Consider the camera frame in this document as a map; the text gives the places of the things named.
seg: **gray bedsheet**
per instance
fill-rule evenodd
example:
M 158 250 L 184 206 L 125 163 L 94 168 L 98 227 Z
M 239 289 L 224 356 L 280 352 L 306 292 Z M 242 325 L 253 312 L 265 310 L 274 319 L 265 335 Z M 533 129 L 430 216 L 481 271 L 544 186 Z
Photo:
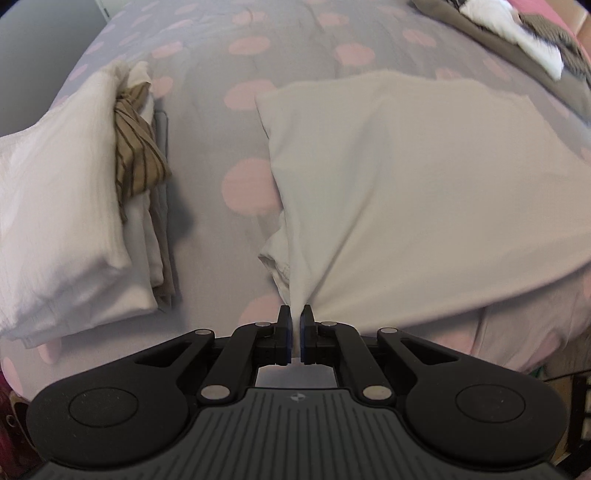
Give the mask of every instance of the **gray bedsheet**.
M 0 340 L 2 370 L 29 398 L 60 378 L 186 331 L 208 327 L 228 335 L 241 323 L 276 315 L 280 299 L 257 253 L 277 228 L 281 200 L 255 92 L 375 69 L 471 77 L 528 95 L 564 143 L 591 161 L 589 130 L 564 105 L 404 0 L 138 0 L 93 42 L 55 103 L 116 57 L 149 61 L 156 108 L 168 116 L 168 235 L 179 295 L 171 313 L 34 350 Z M 591 277 L 584 268 L 517 299 L 414 331 L 523 368 L 535 363 L 540 347 L 550 351 L 583 330 L 589 297 Z M 356 326 L 363 330 L 362 320 Z

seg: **striped fabric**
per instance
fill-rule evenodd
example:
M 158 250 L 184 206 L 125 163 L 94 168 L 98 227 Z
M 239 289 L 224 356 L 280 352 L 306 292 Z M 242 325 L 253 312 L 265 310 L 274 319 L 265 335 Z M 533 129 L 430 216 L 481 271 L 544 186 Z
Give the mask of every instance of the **striped fabric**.
M 591 67 L 572 35 L 559 25 L 538 14 L 519 14 L 523 26 L 534 35 L 556 45 L 568 71 L 587 80 L 591 86 Z
M 123 90 L 115 102 L 116 176 L 119 214 L 125 223 L 124 204 L 170 177 L 164 154 L 154 141 L 152 127 L 140 117 L 148 96 L 148 82 Z

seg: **wall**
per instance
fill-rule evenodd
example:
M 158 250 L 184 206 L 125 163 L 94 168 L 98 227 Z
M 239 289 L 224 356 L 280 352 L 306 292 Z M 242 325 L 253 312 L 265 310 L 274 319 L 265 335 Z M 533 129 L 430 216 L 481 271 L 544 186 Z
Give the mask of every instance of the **wall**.
M 105 24 L 94 0 L 20 0 L 0 18 L 0 137 L 47 112 Z

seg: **metal pin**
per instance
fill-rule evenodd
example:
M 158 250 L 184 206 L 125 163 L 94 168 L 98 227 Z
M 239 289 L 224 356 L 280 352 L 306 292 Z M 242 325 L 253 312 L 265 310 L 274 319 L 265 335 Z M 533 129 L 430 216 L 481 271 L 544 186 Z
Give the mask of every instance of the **metal pin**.
M 223 400 L 230 394 L 230 389 L 224 385 L 208 385 L 201 389 L 201 396 L 208 400 Z
M 392 390 L 382 385 L 370 385 L 363 389 L 363 396 L 370 400 L 387 400 L 392 396 Z

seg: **white cloth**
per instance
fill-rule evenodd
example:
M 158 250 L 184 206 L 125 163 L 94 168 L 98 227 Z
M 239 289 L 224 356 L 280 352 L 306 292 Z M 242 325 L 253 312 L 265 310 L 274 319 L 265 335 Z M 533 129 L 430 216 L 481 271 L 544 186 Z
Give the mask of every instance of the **white cloth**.
M 364 334 L 408 327 L 591 259 L 591 168 L 525 96 L 375 72 L 257 105 L 284 206 L 261 259 L 295 323 L 309 302 Z
M 560 80 L 564 63 L 556 45 L 546 43 L 526 31 L 514 20 L 516 10 L 506 0 L 467 0 L 460 13 L 472 22 L 491 30 L 506 41 L 518 45 L 539 63 L 550 78 Z
M 148 194 L 128 203 L 123 228 L 114 183 L 115 96 L 146 68 L 128 77 L 125 63 L 111 63 L 0 139 L 0 333 L 27 347 L 157 308 Z

